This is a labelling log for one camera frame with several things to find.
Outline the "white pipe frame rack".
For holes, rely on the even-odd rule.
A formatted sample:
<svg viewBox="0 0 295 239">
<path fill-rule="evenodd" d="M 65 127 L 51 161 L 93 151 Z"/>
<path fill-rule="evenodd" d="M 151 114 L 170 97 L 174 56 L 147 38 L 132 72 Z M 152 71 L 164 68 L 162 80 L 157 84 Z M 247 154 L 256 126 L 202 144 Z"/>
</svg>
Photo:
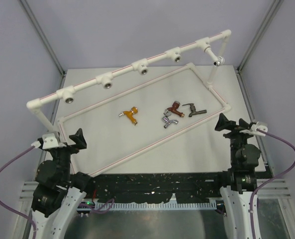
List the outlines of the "white pipe frame rack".
<svg viewBox="0 0 295 239">
<path fill-rule="evenodd" d="M 137 71 L 140 75 L 146 75 L 148 72 L 148 66 L 152 63 L 158 62 L 160 60 L 164 60 L 164 59 L 172 59 L 175 62 L 179 62 L 180 58 L 181 58 L 181 53 L 189 51 L 189 50 L 193 50 L 195 48 L 200 48 L 202 50 L 202 52 L 204 52 L 204 50 L 207 47 L 211 47 L 212 51 L 214 52 L 215 55 L 217 56 L 223 56 L 225 48 L 229 42 L 231 36 L 231 30 L 227 29 L 224 30 L 214 36 L 211 37 L 205 37 L 199 40 L 196 40 L 193 43 L 189 43 L 187 45 L 181 46 L 181 47 L 175 47 L 172 48 L 170 50 L 167 50 L 161 54 L 149 57 L 149 58 L 143 58 L 140 59 L 136 62 L 131 63 L 130 65 L 124 66 L 122 68 L 119 68 L 117 70 L 111 71 L 111 72 L 107 72 L 101 75 L 96 76 L 93 79 L 87 80 L 85 82 L 82 83 L 78 83 L 76 85 L 71 85 L 68 87 L 64 87 L 62 89 L 57 90 L 56 92 L 49 94 L 47 96 L 41 97 L 41 98 L 36 98 L 33 99 L 31 101 L 28 101 L 26 104 L 26 107 L 29 109 L 29 111 L 34 114 L 38 120 L 49 130 L 49 131 L 54 131 L 55 127 L 53 126 L 53 124 L 50 122 L 50 120 L 47 119 L 47 117 L 44 115 L 44 113 L 42 112 L 41 108 L 50 103 L 50 102 L 54 102 L 56 100 L 63 100 L 65 103 L 70 104 L 71 102 L 73 102 L 74 100 L 74 94 L 82 91 L 86 88 L 92 87 L 94 85 L 102 85 L 104 86 L 106 89 L 109 89 L 111 84 L 112 84 L 112 80 L 116 77 L 119 77 L 121 75 L 127 74 L 129 72 L 132 71 Z M 91 173 L 91 176 L 96 177 L 108 170 L 111 170 L 112 168 L 119 166 L 123 163 L 128 162 L 129 160 L 131 160 L 132 158 L 145 153 L 159 145 L 162 145 L 163 143 L 185 133 L 190 131 L 191 129 L 200 126 L 204 123 L 206 123 L 207 121 L 217 117 L 220 113 L 226 113 L 228 111 L 231 110 L 231 105 L 224 100 L 224 98 L 214 89 L 212 82 L 213 82 L 213 77 L 215 75 L 215 73 L 217 72 L 218 67 L 213 66 L 210 76 L 209 78 L 206 80 L 204 78 L 201 78 L 201 81 L 203 83 L 203 85 L 208 89 L 209 92 L 211 92 L 213 94 L 213 96 L 219 101 L 219 103 L 222 105 L 222 109 L 219 112 L 215 112 L 207 117 L 205 117 L 204 119 L 201 119 L 197 122 L 195 122 L 194 124 L 187 126 L 179 131 L 177 131 L 176 133 L 173 133 L 171 135 L 169 135 L 166 138 L 163 138 L 127 157 L 124 157 L 118 161 L 116 161 L 115 163 L 112 163 L 108 166 L 105 166 L 99 170 L 96 170 L 95 172 Z"/>
</svg>

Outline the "white chrome knob faucet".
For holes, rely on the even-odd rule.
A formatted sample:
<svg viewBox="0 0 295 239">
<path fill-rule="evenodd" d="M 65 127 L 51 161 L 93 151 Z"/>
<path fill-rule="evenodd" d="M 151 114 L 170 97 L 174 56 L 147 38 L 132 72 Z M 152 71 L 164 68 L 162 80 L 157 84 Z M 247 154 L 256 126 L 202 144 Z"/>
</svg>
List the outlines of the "white chrome knob faucet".
<svg viewBox="0 0 295 239">
<path fill-rule="evenodd" d="M 211 47 L 207 47 L 204 52 L 212 59 L 212 63 L 215 67 L 224 65 L 225 59 L 222 56 L 215 55 Z"/>
</svg>

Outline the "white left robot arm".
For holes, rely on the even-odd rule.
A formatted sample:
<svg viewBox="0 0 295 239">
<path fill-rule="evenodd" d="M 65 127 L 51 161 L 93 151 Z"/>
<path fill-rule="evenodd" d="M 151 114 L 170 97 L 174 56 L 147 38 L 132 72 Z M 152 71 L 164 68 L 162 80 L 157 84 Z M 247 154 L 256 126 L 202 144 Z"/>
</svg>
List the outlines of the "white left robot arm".
<svg viewBox="0 0 295 239">
<path fill-rule="evenodd" d="M 86 173 L 71 172 L 71 156 L 87 148 L 80 128 L 69 136 L 69 145 L 57 131 L 39 138 L 34 147 L 50 153 L 51 160 L 39 164 L 35 176 L 37 187 L 32 197 L 32 238 L 62 239 L 82 199 L 94 194 L 93 178 Z"/>
</svg>

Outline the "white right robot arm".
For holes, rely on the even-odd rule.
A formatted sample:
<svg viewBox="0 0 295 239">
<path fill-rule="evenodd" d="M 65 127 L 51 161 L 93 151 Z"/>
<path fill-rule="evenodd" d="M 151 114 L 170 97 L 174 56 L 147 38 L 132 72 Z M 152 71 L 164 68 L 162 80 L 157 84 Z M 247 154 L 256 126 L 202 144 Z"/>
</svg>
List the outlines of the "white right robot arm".
<svg viewBox="0 0 295 239">
<path fill-rule="evenodd" d="M 219 114 L 216 131 L 228 130 L 223 136 L 230 140 L 230 164 L 227 171 L 213 184 L 214 193 L 222 196 L 225 208 L 224 228 L 229 239 L 260 239 L 255 168 L 259 165 L 260 149 L 248 143 L 253 137 L 244 133 L 250 124 L 243 119 L 239 123 Z"/>
</svg>

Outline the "dark grey lever faucet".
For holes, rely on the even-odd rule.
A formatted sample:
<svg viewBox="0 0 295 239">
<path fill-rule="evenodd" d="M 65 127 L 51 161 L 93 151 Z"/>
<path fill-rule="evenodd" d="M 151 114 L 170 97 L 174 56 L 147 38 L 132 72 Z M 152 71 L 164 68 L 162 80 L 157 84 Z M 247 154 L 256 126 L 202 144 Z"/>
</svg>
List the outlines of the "dark grey lever faucet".
<svg viewBox="0 0 295 239">
<path fill-rule="evenodd" d="M 193 116 L 196 116 L 196 115 L 202 115 L 202 114 L 207 113 L 207 110 L 197 111 L 194 103 L 183 104 L 183 106 L 189 106 L 190 107 L 190 113 L 189 113 L 190 118 L 193 117 Z"/>
</svg>

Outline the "orange faucet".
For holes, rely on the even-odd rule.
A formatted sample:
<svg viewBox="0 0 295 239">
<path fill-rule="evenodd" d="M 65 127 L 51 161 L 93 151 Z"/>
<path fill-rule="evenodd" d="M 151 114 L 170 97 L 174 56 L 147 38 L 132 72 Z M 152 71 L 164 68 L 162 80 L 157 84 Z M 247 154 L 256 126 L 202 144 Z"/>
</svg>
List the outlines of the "orange faucet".
<svg viewBox="0 0 295 239">
<path fill-rule="evenodd" d="M 118 116 L 126 116 L 134 125 L 137 125 L 137 120 L 134 118 L 134 115 L 138 113 L 137 107 L 132 107 L 129 111 L 122 111 Z"/>
</svg>

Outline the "red brown faucet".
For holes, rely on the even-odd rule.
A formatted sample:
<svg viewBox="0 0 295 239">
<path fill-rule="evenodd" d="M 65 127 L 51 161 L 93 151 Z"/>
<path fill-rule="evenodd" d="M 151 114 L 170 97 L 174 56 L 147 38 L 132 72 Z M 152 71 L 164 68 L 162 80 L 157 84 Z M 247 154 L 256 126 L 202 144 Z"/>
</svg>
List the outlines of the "red brown faucet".
<svg viewBox="0 0 295 239">
<path fill-rule="evenodd" d="M 180 105 L 180 102 L 174 101 L 171 107 L 168 107 L 164 110 L 163 114 L 166 115 L 167 113 L 174 113 L 179 117 L 183 118 L 185 114 L 183 112 L 178 111 Z"/>
</svg>

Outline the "chrome silver faucet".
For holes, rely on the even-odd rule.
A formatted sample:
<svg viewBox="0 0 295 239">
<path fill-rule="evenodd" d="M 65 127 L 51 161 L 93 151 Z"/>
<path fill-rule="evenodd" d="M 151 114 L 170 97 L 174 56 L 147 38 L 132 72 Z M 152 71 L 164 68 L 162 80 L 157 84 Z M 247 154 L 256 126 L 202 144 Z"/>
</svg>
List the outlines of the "chrome silver faucet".
<svg viewBox="0 0 295 239">
<path fill-rule="evenodd" d="M 177 125 L 177 124 L 179 123 L 178 120 L 176 120 L 176 119 L 169 119 L 168 116 L 163 116 L 163 117 L 162 117 L 162 121 L 163 121 L 163 123 L 164 123 L 163 127 L 164 127 L 165 129 L 167 129 L 168 126 L 170 126 L 171 124 L 175 124 L 175 125 Z"/>
</svg>

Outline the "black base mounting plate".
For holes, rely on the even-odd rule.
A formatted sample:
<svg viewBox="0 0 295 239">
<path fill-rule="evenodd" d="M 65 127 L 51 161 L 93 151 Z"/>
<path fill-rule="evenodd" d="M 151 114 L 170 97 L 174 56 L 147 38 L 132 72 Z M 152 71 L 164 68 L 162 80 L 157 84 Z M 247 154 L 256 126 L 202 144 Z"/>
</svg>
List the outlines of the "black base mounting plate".
<svg viewBox="0 0 295 239">
<path fill-rule="evenodd" d="M 208 203 L 220 198 L 226 185 L 226 172 L 101 174 L 91 181 L 94 190 L 85 198 L 105 203 L 168 203 L 175 196 L 177 203 Z"/>
</svg>

